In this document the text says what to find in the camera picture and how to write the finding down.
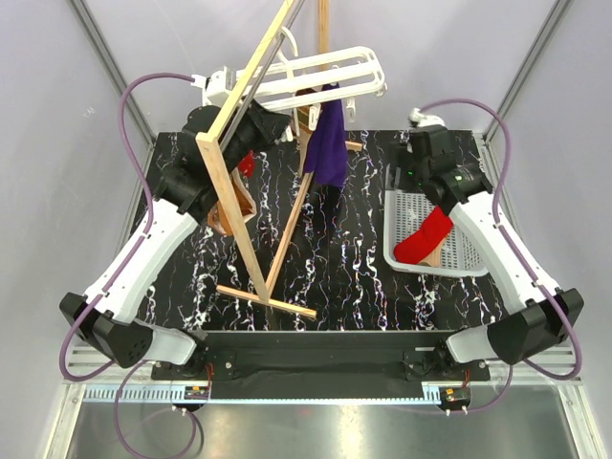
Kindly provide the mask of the red sock with cream cuff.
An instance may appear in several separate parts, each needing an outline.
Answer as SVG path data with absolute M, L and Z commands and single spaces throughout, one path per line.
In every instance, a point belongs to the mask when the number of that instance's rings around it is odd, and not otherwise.
M 238 165 L 239 172 L 246 178 L 250 178 L 255 171 L 255 159 L 252 150 L 241 160 Z

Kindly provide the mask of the purple sock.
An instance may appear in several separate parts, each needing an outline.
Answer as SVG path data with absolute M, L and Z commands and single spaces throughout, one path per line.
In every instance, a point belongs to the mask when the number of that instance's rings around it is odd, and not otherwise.
M 319 185 L 344 187 L 349 160 L 345 141 L 342 101 L 322 102 L 303 168 L 306 173 L 314 174 Z

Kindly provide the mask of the white plastic clip hanger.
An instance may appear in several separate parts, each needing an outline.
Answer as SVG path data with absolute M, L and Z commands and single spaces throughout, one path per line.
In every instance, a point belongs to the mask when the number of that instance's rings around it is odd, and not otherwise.
M 351 101 L 370 94 L 379 97 L 385 92 L 384 71 L 372 49 L 355 46 L 302 56 L 291 31 L 284 28 L 283 32 L 286 39 L 253 99 L 266 109 L 291 115 L 302 105 L 334 99 Z M 211 127 L 197 132 L 198 142 L 220 148 L 227 117 L 219 116 L 222 107 L 217 107 Z

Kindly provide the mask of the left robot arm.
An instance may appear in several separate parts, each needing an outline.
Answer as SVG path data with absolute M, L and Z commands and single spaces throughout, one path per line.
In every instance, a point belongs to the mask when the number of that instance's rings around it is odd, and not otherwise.
M 84 294 L 66 294 L 61 313 L 76 335 L 110 363 L 130 368 L 140 361 L 172 363 L 188 379 L 206 369 L 207 356 L 188 332 L 150 325 L 136 318 L 144 294 L 168 259 L 206 223 L 218 201 L 196 136 L 210 128 L 220 109 L 192 110 L 177 135 L 177 152 L 142 218 L 116 259 Z

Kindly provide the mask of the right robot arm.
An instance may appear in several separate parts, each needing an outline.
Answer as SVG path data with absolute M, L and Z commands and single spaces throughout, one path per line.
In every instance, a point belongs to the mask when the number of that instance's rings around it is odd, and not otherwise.
M 418 186 L 475 247 L 502 296 L 507 316 L 464 329 L 436 347 L 434 367 L 455 379 L 469 363 L 499 359 L 509 365 L 563 343 L 584 306 L 576 289 L 563 290 L 531 256 L 493 205 L 493 187 L 478 164 L 459 164 L 448 129 L 440 124 L 409 130 L 389 171 Z

